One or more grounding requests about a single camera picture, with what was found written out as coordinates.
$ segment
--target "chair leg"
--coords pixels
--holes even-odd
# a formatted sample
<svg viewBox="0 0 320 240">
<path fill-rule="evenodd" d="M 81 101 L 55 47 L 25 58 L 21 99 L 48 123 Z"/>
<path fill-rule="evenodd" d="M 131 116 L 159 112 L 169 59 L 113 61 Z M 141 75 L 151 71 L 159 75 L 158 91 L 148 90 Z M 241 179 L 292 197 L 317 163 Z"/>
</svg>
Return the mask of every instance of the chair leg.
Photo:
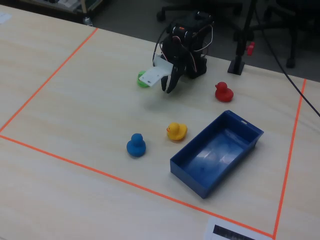
<svg viewBox="0 0 320 240">
<path fill-rule="evenodd" d="M 232 28 L 236 32 L 241 31 L 241 28 L 237 24 L 235 24 L 232 20 L 227 18 L 226 16 L 216 15 L 214 18 L 214 21 L 217 23 L 221 22 L 223 24 L 226 24 L 227 26 L 229 26 L 230 28 Z"/>
<path fill-rule="evenodd" d="M 217 9 L 227 9 L 227 8 L 242 8 L 243 4 L 241 2 L 217 2 L 214 3 L 214 7 Z"/>
<path fill-rule="evenodd" d="M 191 11 L 194 9 L 194 6 L 191 4 L 183 4 L 183 5 L 174 5 L 174 6 L 164 6 L 161 11 Z"/>
<path fill-rule="evenodd" d="M 249 28 L 250 31 L 257 31 L 257 30 L 266 30 L 266 29 L 285 29 L 289 25 L 285 21 L 275 21 L 275 22 L 267 22 L 267 23 L 262 23 L 260 25 L 255 25 L 251 26 Z"/>
<path fill-rule="evenodd" d="M 275 6 L 268 6 L 266 11 L 270 11 L 272 13 L 275 13 L 276 15 L 278 15 L 282 19 L 288 19 L 288 18 L 291 18 L 294 16 L 293 14 L 282 11 L 281 9 L 279 9 Z"/>
<path fill-rule="evenodd" d="M 183 5 L 173 5 L 173 6 L 164 6 L 161 8 L 161 11 L 156 13 L 156 19 L 159 22 L 166 20 L 166 11 L 192 11 L 194 9 L 192 4 L 183 4 Z"/>
<path fill-rule="evenodd" d="M 298 40 L 298 29 L 297 26 L 292 26 L 289 28 L 291 35 L 291 50 L 290 57 L 286 61 L 286 67 L 293 69 L 296 66 L 296 49 L 297 49 L 297 40 Z"/>
</svg>

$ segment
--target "wooden table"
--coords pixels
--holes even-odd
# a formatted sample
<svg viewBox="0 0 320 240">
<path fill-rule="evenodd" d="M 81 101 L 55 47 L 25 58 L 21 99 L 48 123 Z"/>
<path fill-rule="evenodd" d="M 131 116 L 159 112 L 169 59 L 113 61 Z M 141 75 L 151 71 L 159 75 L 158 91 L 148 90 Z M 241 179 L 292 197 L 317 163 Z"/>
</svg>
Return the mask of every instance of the wooden table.
<svg viewBox="0 0 320 240">
<path fill-rule="evenodd" d="M 0 25 L 0 237 L 201 240 L 218 216 L 273 239 L 319 238 L 319 119 L 283 74 L 246 65 L 232 75 L 229 61 L 207 57 L 205 75 L 166 94 L 136 82 L 153 42 L 0 12 L 12 14 Z M 320 84 L 292 80 L 320 109 Z M 220 81 L 229 104 L 214 98 Z M 225 110 L 264 134 L 201 199 L 169 159 Z M 170 122 L 187 124 L 183 142 L 166 137 Z M 139 159 L 126 151 L 133 133 L 147 145 Z"/>
</svg>

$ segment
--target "cable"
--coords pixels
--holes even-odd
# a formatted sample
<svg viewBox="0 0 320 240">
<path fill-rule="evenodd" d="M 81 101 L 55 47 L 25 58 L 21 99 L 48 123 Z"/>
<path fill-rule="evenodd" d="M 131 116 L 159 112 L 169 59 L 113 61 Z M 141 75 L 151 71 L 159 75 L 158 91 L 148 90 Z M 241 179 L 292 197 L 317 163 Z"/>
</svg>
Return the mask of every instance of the cable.
<svg viewBox="0 0 320 240">
<path fill-rule="evenodd" d="M 162 55 L 164 56 L 165 60 L 168 62 L 168 58 L 167 58 L 166 55 L 164 54 L 164 51 L 162 51 L 161 44 L 163 44 L 163 42 L 164 42 L 164 41 L 161 41 L 161 42 L 159 43 L 159 47 L 160 47 L 160 50 L 161 50 Z"/>
<path fill-rule="evenodd" d="M 157 47 L 158 47 L 158 44 L 159 44 L 159 42 L 160 42 L 160 39 L 161 39 L 162 35 L 165 33 L 165 31 L 167 30 L 167 28 L 170 27 L 170 25 L 171 25 L 174 21 L 176 21 L 176 20 L 178 20 L 178 19 L 181 19 L 181 18 L 184 18 L 185 16 L 186 16 L 186 15 L 178 16 L 178 17 L 174 18 L 174 19 L 169 23 L 169 25 L 166 26 L 166 27 L 162 30 L 162 32 L 161 32 L 158 40 L 157 40 L 156 43 L 155 43 L 155 47 L 154 47 L 154 51 L 153 51 L 153 56 L 152 56 L 152 64 L 154 64 L 154 59 L 155 59 Z"/>
<path fill-rule="evenodd" d="M 178 37 L 178 36 L 172 36 L 172 38 L 176 38 L 176 39 L 178 39 L 179 40 L 179 42 L 181 43 L 181 39 L 180 39 L 180 37 Z"/>
<path fill-rule="evenodd" d="M 259 28 L 261 29 L 261 32 L 262 32 L 262 36 L 268 46 L 268 48 L 270 49 L 270 52 L 272 53 L 275 61 L 278 63 L 280 69 L 282 70 L 282 72 L 284 73 L 284 75 L 286 76 L 286 78 L 290 81 L 290 83 L 294 86 L 294 88 L 298 91 L 298 93 L 301 95 L 301 97 L 306 101 L 307 104 L 309 104 L 309 106 L 313 109 L 313 111 L 315 111 L 315 113 L 320 117 L 320 113 L 317 111 L 317 109 L 308 101 L 308 99 L 306 99 L 306 97 L 303 95 L 303 93 L 299 90 L 299 88 L 295 85 L 295 83 L 291 80 L 291 78 L 288 76 L 288 74 L 286 73 L 284 67 L 281 65 L 275 51 L 273 50 L 273 48 L 271 47 L 271 44 L 269 42 L 269 40 L 267 39 L 267 36 L 265 34 L 265 31 L 262 29 L 261 27 L 261 22 L 260 22 L 260 19 L 259 19 L 259 16 L 258 16 L 258 13 L 257 13 L 257 8 L 255 7 L 254 8 L 254 13 L 255 13 L 255 17 L 256 17 L 256 20 L 258 22 L 258 25 L 259 25 Z"/>
<path fill-rule="evenodd" d="M 189 53 L 190 53 L 190 55 L 191 55 L 191 57 L 192 57 L 192 60 L 193 60 L 193 65 L 194 65 L 194 67 L 192 67 L 193 68 L 193 70 L 195 71 L 195 72 L 197 72 L 197 66 L 196 66 L 196 62 L 195 62 L 195 58 L 194 58 L 194 56 L 192 55 L 192 53 L 189 51 Z"/>
<path fill-rule="evenodd" d="M 197 33 L 194 33 L 194 34 L 192 35 L 192 37 L 193 37 L 193 38 L 196 37 L 202 30 L 206 29 L 207 27 L 209 27 L 209 26 L 212 27 L 212 25 L 213 25 L 214 23 L 215 23 L 215 22 L 213 21 L 211 24 L 204 26 L 204 27 L 201 28 Z"/>
<path fill-rule="evenodd" d="M 208 52 L 209 52 L 209 48 L 207 47 L 207 48 L 206 48 L 206 53 L 203 54 L 203 56 L 202 56 L 201 58 L 205 58 L 205 57 L 208 55 Z"/>
<path fill-rule="evenodd" d="M 197 49 L 197 50 L 193 50 L 193 52 L 200 52 L 200 51 L 202 51 L 203 49 L 206 49 L 207 47 L 209 47 L 212 44 L 212 40 L 214 39 L 214 28 L 211 25 L 209 25 L 209 26 L 211 27 L 211 41 L 209 42 L 209 44 L 207 44 L 203 48 Z"/>
</svg>

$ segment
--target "black stand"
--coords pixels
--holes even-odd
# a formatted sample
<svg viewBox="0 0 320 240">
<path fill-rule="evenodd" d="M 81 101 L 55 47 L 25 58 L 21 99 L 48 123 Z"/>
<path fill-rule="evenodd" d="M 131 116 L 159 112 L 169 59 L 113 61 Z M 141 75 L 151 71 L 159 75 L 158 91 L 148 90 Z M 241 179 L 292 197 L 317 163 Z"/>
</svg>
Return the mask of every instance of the black stand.
<svg viewBox="0 0 320 240">
<path fill-rule="evenodd" d="M 258 0 L 251 0 L 249 11 L 246 16 L 244 28 L 239 33 L 238 43 L 235 51 L 235 54 L 236 54 L 235 59 L 231 61 L 230 66 L 228 68 L 228 73 L 230 74 L 241 75 L 242 70 L 244 69 L 245 62 L 242 61 L 242 56 L 245 54 L 245 51 L 246 51 L 248 31 L 249 31 L 252 17 L 254 15 L 257 1 Z"/>
</svg>

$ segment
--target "blue bin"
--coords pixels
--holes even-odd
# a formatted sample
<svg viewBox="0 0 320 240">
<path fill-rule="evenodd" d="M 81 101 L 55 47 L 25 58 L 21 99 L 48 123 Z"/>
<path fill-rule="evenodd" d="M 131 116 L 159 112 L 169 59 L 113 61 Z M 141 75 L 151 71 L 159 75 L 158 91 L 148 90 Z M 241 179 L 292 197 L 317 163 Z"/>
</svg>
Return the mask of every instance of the blue bin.
<svg viewBox="0 0 320 240">
<path fill-rule="evenodd" d="M 170 159 L 170 171 L 205 199 L 264 132 L 224 111 Z"/>
</svg>

